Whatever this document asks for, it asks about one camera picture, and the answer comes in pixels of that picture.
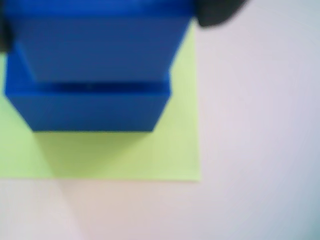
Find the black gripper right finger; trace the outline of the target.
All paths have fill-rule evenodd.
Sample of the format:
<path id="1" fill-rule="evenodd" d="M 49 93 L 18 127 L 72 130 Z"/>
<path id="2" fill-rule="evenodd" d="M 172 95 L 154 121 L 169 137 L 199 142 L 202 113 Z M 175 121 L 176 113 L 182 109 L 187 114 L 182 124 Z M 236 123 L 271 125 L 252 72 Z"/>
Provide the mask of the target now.
<path id="1" fill-rule="evenodd" d="M 234 17 L 246 0 L 197 0 L 196 18 L 202 28 L 217 27 Z"/>

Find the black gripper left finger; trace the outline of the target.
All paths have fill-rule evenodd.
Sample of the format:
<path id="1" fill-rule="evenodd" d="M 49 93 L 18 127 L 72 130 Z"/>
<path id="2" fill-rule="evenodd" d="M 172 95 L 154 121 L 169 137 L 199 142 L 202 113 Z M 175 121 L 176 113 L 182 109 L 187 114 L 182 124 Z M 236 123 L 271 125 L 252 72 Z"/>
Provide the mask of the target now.
<path id="1" fill-rule="evenodd" d="M 13 47 L 13 33 L 6 19 L 4 5 L 0 5 L 0 53 L 6 54 Z"/>

